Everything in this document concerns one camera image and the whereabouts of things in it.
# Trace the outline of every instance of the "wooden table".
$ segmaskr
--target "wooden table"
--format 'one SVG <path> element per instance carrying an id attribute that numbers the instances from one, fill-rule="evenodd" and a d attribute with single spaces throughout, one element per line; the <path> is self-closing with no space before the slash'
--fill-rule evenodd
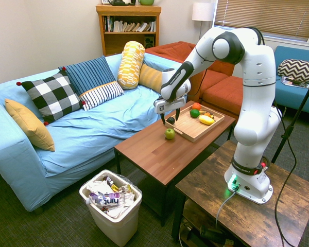
<path id="1" fill-rule="evenodd" d="M 227 189 L 224 173 L 235 148 L 236 144 L 227 141 L 176 185 L 180 193 L 173 223 L 174 239 L 178 237 L 186 198 L 215 219 L 223 201 L 232 194 Z M 223 206 L 219 215 L 220 225 L 246 246 L 283 246 L 274 218 L 274 206 L 289 172 L 271 163 L 266 173 L 273 186 L 273 195 L 267 203 L 257 205 L 235 195 Z M 308 219 L 309 182 L 292 174 L 278 203 L 278 221 L 284 236 L 292 245 L 298 246 Z"/>
<path id="2" fill-rule="evenodd" d="M 193 102 L 189 101 L 185 108 L 192 104 Z M 152 208 L 161 216 L 161 225 L 163 226 L 166 193 L 170 183 L 183 173 L 182 171 L 227 128 L 232 126 L 234 121 L 234 118 L 225 115 L 224 121 L 193 143 L 179 134 L 176 134 L 174 139 L 167 140 L 164 135 L 167 127 L 163 125 L 161 120 L 158 120 L 114 147 L 117 172 L 121 174 L 119 155 L 122 154 L 136 167 L 164 186 L 164 191 L 161 193 L 161 208 L 159 210 Z"/>

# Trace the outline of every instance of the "floor lamp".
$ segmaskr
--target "floor lamp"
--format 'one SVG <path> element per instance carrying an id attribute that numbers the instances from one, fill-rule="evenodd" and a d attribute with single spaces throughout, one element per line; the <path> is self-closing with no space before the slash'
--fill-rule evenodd
<path id="1" fill-rule="evenodd" d="M 275 163 L 275 162 L 276 162 L 276 159 L 278 158 L 278 155 L 280 154 L 280 151 L 283 149 L 283 147 L 284 147 L 284 145 L 285 145 L 285 142 L 286 142 L 287 139 L 290 137 L 290 135 L 291 135 L 291 133 L 292 133 L 292 131 L 293 131 L 293 129 L 294 129 L 294 124 L 295 124 L 295 122 L 298 120 L 299 115 L 300 115 L 300 113 L 302 112 L 302 109 L 303 109 L 305 103 L 307 102 L 308 98 L 309 98 L 309 89 L 308 89 L 307 93 L 305 94 L 305 96 L 304 96 L 304 98 L 303 98 L 303 100 L 302 100 L 302 102 L 301 102 L 301 104 L 300 104 L 300 106 L 299 106 L 299 108 L 298 108 L 296 114 L 294 115 L 292 122 L 291 122 L 290 125 L 286 128 L 285 133 L 281 136 L 283 139 L 282 139 L 282 141 L 280 142 L 280 145 L 279 145 L 279 147 L 278 147 L 276 153 L 274 154 L 274 156 L 273 156 L 273 158 L 272 158 L 272 160 L 271 160 L 272 163 Z"/>
<path id="2" fill-rule="evenodd" d="M 194 3 L 192 20 L 201 21 L 199 39 L 201 38 L 202 22 L 211 22 L 214 18 L 215 3 Z"/>

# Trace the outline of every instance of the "tripod stand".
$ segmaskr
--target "tripod stand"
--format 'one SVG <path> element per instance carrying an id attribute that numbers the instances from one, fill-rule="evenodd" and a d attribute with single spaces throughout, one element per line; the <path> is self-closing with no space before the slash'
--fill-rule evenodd
<path id="1" fill-rule="evenodd" d="M 290 125 L 286 128 L 285 133 L 281 136 L 283 139 L 282 139 L 282 141 L 280 142 L 279 147 L 278 147 L 276 153 L 274 154 L 274 156 L 273 156 L 273 158 L 272 158 L 272 160 L 271 160 L 272 163 L 275 163 L 276 159 L 278 158 L 278 155 L 280 154 L 280 152 L 282 151 L 282 149 L 283 149 L 283 147 L 284 147 L 284 145 L 285 145 L 285 142 L 287 141 L 287 139 L 288 139 L 288 138 L 290 137 L 290 135 L 292 134 L 292 131 L 293 131 L 293 129 L 294 129 L 294 124 L 295 124 L 295 122 L 298 120 L 299 115 L 300 115 L 300 113 L 302 112 L 302 109 L 303 109 L 305 103 L 307 102 L 308 98 L 309 98 L 309 89 L 308 89 L 307 93 L 305 94 L 305 96 L 304 96 L 304 98 L 303 98 L 303 100 L 302 100 L 302 102 L 301 102 L 301 104 L 300 104 L 300 106 L 299 106 L 299 108 L 298 108 L 298 110 L 297 110 L 297 112 L 296 112 L 296 114 L 295 114 L 295 116 L 294 116 L 292 122 L 291 122 Z"/>

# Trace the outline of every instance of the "orange sofa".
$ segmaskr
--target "orange sofa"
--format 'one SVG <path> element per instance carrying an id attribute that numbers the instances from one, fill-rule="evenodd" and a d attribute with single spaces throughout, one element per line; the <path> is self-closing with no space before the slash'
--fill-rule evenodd
<path id="1" fill-rule="evenodd" d="M 183 63 L 194 47 L 195 44 L 179 41 L 148 48 L 145 52 Z M 233 70 L 233 64 L 215 61 L 206 71 L 191 77 L 188 101 L 200 102 L 238 119 L 243 100 L 243 81 L 242 78 L 232 76 Z"/>

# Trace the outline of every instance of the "magazine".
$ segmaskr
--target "magazine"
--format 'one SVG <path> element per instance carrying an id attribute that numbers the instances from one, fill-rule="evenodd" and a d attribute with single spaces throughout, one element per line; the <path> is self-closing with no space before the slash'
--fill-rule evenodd
<path id="1" fill-rule="evenodd" d="M 287 85 L 287 86 L 296 86 L 296 87 L 301 87 L 301 88 L 304 88 L 304 89 L 309 88 L 308 83 L 306 83 L 304 81 L 297 81 L 294 78 L 286 77 L 286 76 L 282 77 L 282 83 Z"/>

